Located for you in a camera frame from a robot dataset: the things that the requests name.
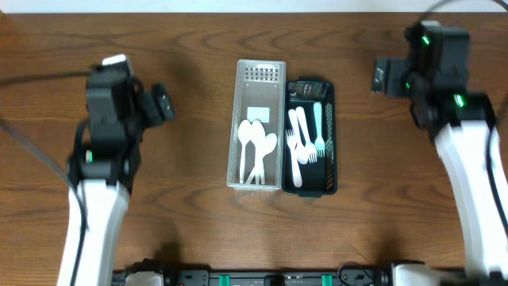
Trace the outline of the pale green plastic fork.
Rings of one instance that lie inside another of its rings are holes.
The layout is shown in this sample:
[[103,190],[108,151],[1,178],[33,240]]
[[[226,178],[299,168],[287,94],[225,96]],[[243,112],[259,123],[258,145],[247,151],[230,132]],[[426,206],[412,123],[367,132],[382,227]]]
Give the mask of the pale green plastic fork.
[[325,156],[325,142],[322,136],[322,104],[315,102],[313,105],[314,109],[314,121],[316,126],[316,140],[314,142],[319,157]]

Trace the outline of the white plastic fork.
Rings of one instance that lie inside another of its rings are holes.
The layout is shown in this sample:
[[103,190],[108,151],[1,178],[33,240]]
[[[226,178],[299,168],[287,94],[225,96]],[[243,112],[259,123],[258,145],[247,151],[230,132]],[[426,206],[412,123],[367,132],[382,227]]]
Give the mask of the white plastic fork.
[[301,187],[302,186],[302,175],[300,172],[300,168],[298,166],[298,158],[296,155],[296,136],[292,129],[288,129],[286,131],[286,138],[287,138],[287,146],[290,150],[291,155],[291,173],[292,173],[292,180],[295,187]]
[[305,148],[308,153],[308,161],[310,163],[317,162],[317,150],[315,148],[314,143],[310,140],[310,134],[308,130],[308,125],[306,121],[306,114],[304,109],[301,106],[296,108],[298,122],[301,126],[302,134],[305,138]]

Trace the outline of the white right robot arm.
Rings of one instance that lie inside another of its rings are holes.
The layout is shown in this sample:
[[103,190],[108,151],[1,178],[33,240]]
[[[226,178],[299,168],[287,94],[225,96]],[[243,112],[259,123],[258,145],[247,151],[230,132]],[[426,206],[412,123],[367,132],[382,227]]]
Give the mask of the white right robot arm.
[[420,20],[406,28],[406,57],[377,58],[371,89],[410,100],[410,115],[437,149],[452,185],[464,239],[463,276],[404,262],[392,285],[505,285],[507,179],[489,96],[468,90],[470,35]]

